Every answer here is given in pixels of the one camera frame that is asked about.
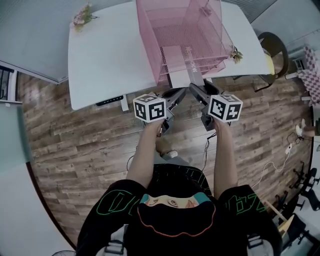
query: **white sneaker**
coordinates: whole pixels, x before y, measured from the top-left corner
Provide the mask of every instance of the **white sneaker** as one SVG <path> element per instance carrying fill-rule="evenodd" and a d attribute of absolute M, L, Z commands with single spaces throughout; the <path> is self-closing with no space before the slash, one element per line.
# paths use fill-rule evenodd
<path fill-rule="evenodd" d="M 306 127 L 306 120 L 304 118 L 302 118 L 301 120 L 301 129 L 304 130 Z"/>
<path fill-rule="evenodd" d="M 302 132 L 303 132 L 304 130 L 302 130 L 300 127 L 299 127 L 299 125 L 296 125 L 295 126 L 295 133 L 296 133 L 296 135 L 298 135 L 298 137 L 302 137 Z"/>
<path fill-rule="evenodd" d="M 176 150 L 171 150 L 168 153 L 166 153 L 168 157 L 170 158 L 176 158 L 178 156 L 178 152 Z"/>

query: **pink mesh shelf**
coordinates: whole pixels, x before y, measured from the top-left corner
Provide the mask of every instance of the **pink mesh shelf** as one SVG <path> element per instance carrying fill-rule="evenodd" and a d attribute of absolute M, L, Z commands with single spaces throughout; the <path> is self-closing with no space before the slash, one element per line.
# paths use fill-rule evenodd
<path fill-rule="evenodd" d="M 136 6 L 156 82 L 180 70 L 204 74 L 225 67 L 234 47 L 221 22 L 220 0 L 136 0 Z"/>

